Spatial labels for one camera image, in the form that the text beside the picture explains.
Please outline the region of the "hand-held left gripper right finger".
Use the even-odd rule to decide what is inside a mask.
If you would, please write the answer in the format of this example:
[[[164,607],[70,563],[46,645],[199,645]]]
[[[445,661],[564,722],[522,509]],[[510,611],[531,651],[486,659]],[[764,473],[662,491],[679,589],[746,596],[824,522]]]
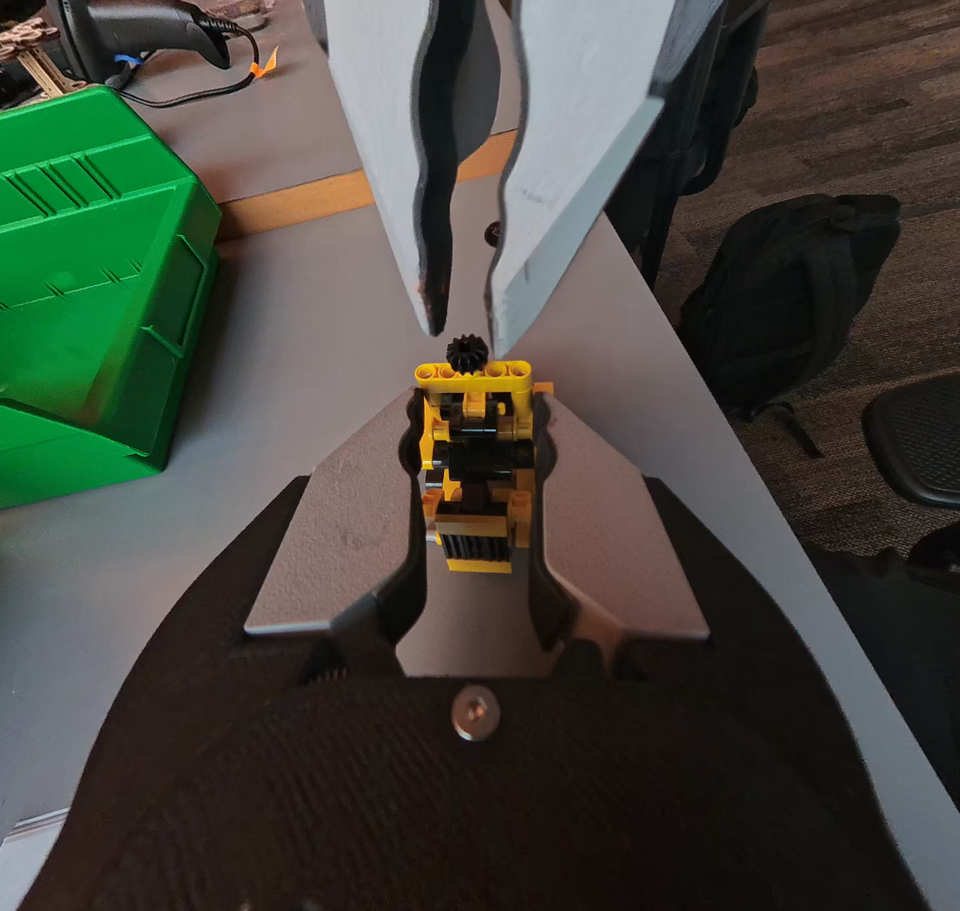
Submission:
[[[706,641],[687,574],[641,471],[551,393],[534,395],[529,609],[541,649]]]

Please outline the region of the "black barcode scanner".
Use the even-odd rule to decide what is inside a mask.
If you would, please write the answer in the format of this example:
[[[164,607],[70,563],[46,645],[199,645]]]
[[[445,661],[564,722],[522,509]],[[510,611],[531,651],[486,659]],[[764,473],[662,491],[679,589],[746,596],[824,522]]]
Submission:
[[[139,56],[156,50],[201,55],[227,70],[226,37],[244,30],[181,0],[45,0],[73,75],[103,84],[117,74],[115,54]]]

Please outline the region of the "black mesh office chair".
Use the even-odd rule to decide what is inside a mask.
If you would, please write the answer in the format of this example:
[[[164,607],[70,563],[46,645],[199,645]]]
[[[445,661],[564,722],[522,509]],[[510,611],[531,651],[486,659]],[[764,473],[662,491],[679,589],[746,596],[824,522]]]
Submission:
[[[897,495],[958,511],[958,373],[883,391],[864,409],[861,425],[874,465]]]

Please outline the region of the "yellow and black lego vehicle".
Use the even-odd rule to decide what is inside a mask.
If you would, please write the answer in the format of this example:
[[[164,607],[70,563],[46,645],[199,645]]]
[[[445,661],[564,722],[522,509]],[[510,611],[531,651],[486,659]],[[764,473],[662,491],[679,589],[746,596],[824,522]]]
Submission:
[[[415,370],[427,545],[456,573],[510,574],[531,540],[537,492],[534,399],[553,393],[529,363],[493,360],[456,374],[447,357]]]

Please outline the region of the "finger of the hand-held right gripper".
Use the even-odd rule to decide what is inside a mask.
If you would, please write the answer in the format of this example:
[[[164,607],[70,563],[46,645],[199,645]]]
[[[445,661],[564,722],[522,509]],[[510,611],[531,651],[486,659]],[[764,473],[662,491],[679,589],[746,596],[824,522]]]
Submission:
[[[302,0],[422,330],[446,326],[450,205],[484,143],[484,0]]]
[[[486,284],[492,351],[533,325],[725,0],[513,0],[518,134]]]

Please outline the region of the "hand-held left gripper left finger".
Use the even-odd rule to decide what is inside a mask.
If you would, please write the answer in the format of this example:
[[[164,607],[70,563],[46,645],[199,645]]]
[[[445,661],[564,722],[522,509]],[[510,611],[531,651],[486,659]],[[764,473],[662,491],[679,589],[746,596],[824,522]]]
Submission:
[[[401,667],[426,605],[424,395],[398,397],[312,471],[246,617],[255,638],[331,645],[344,667]]]

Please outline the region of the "black bag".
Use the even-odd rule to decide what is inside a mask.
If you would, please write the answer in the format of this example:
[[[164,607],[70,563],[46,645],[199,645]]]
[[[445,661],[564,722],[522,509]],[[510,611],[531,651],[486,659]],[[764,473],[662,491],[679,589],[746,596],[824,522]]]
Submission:
[[[947,794],[959,804],[958,569],[894,549],[804,551]]]

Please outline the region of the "green plastic storage bin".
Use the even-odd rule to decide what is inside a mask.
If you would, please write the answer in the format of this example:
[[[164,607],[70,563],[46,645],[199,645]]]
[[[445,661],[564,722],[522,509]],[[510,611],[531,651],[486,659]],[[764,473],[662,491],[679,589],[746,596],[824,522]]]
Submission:
[[[221,210],[112,89],[5,111],[1,507],[161,472]]]

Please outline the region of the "black backpack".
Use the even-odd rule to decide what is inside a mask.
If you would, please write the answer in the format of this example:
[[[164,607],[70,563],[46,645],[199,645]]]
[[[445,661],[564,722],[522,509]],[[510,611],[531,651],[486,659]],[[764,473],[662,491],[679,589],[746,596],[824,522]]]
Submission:
[[[809,195],[729,228],[677,329],[726,413],[751,423],[773,412],[808,458],[823,457],[786,397],[846,346],[899,240],[901,209],[890,195]]]

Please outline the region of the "wooden stick model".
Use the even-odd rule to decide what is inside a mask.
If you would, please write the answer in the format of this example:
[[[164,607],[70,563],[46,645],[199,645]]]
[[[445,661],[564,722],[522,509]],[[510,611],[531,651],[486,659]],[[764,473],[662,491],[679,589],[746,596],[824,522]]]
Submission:
[[[89,84],[67,76],[44,45],[59,40],[59,31],[41,14],[1,29],[2,64],[16,61],[39,87],[40,101],[57,99],[83,90]]]

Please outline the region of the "black lego gear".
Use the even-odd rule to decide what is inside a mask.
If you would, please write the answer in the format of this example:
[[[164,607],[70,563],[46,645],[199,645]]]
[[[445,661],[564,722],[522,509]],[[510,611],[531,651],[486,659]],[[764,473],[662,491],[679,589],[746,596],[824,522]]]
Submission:
[[[489,362],[486,341],[473,333],[453,339],[446,348],[446,361],[456,375],[472,376],[482,373]]]

